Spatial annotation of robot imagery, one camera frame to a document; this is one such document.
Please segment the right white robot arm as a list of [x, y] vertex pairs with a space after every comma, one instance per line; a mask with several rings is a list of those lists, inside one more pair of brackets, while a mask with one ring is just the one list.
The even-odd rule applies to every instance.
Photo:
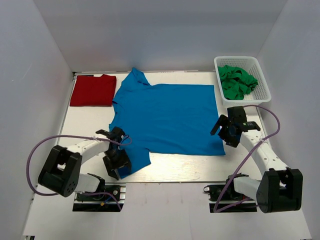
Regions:
[[[258, 124], [248, 121], [244, 106], [227, 108], [227, 115], [220, 115], [211, 130], [226, 145], [237, 148], [242, 145], [247, 156], [230, 175], [221, 190], [214, 208], [220, 213], [246, 201], [255, 201], [263, 213], [298, 211], [302, 206], [303, 174], [299, 169], [288, 167], [272, 150], [267, 140], [279, 133], [277, 124], [274, 133], [263, 136]], [[252, 179], [240, 169], [252, 158], [262, 179]]]

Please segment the blue t shirt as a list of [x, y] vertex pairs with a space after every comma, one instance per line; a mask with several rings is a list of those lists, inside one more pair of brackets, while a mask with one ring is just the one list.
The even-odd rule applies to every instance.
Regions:
[[223, 156], [223, 141], [210, 132], [218, 108], [213, 85], [155, 84], [133, 68], [112, 100], [109, 129], [129, 136], [123, 147], [131, 169], [120, 168], [123, 179], [151, 164], [150, 153]]

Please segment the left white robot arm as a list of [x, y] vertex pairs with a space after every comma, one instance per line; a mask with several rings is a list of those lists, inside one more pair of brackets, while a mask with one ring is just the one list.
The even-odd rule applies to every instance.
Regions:
[[40, 171], [38, 183], [63, 197], [85, 193], [96, 200], [103, 198], [106, 193], [105, 180], [91, 173], [82, 174], [81, 166], [103, 153], [102, 161], [108, 176], [119, 180], [119, 170], [132, 169], [131, 160], [124, 149], [132, 140], [119, 127], [111, 131], [100, 129], [95, 133], [92, 137], [63, 135], [64, 138], [82, 141], [68, 147], [54, 146]]

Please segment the white plastic basket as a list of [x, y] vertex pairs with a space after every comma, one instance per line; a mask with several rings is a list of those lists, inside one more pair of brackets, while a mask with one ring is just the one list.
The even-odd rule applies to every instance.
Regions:
[[[228, 100], [224, 97], [221, 81], [218, 73], [218, 67], [229, 65], [231, 67], [239, 67], [254, 76], [258, 80], [258, 86], [250, 94], [245, 95], [243, 100]], [[225, 108], [244, 106], [244, 105], [259, 105], [271, 100], [271, 94], [265, 80], [262, 69], [258, 60], [252, 56], [217, 56], [214, 58], [214, 67], [218, 80], [218, 86], [222, 97], [222, 105]]]

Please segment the green t shirt in basket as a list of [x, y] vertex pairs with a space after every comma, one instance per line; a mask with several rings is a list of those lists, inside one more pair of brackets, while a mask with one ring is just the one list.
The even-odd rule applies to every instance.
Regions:
[[258, 80], [243, 68], [225, 65], [218, 67], [223, 95], [227, 100], [243, 100], [258, 86]]

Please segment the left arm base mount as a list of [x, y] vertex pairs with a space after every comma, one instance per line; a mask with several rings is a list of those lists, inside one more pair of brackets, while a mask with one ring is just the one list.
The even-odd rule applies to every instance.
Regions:
[[73, 212], [119, 213], [126, 197], [125, 184], [106, 184], [103, 194], [87, 195], [76, 193]]

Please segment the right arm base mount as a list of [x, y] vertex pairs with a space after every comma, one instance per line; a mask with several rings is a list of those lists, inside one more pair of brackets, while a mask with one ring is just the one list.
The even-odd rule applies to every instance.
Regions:
[[[205, 194], [208, 194], [209, 196], [209, 211], [212, 214], [214, 213], [214, 206], [224, 186], [224, 184], [211, 184], [203, 188], [203, 192]], [[245, 198], [246, 196], [241, 193], [227, 190], [222, 196], [221, 201], [219, 202], [218, 209], [244, 200]], [[250, 199], [248, 201], [242, 202], [241, 204], [237, 204], [228, 209], [225, 209], [221, 213], [255, 213], [257, 212], [257, 208], [258, 207], [256, 205], [256, 202]]]

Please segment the folded red t shirt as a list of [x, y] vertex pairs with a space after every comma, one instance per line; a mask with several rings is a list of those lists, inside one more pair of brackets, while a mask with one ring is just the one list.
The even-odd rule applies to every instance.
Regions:
[[110, 107], [117, 85], [115, 76], [78, 75], [71, 95], [70, 107]]

